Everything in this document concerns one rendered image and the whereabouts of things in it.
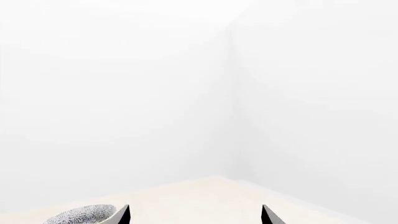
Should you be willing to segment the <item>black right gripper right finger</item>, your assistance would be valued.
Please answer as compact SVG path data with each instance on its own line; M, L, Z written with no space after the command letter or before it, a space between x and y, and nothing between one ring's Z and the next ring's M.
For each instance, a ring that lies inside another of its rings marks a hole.
M262 224L286 224L267 205L262 205L261 221Z

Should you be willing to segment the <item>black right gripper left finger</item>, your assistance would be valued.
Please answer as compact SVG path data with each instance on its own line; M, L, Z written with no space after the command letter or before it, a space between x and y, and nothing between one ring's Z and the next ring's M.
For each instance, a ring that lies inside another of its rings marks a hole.
M130 224L131 213L129 205L123 206L113 216L106 220L106 224Z

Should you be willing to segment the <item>grey patterned bowl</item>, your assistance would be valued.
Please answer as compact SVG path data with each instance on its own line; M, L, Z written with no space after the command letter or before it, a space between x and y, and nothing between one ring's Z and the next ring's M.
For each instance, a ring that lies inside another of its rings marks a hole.
M88 205L59 213L43 224L96 224L107 220L115 213L114 205Z

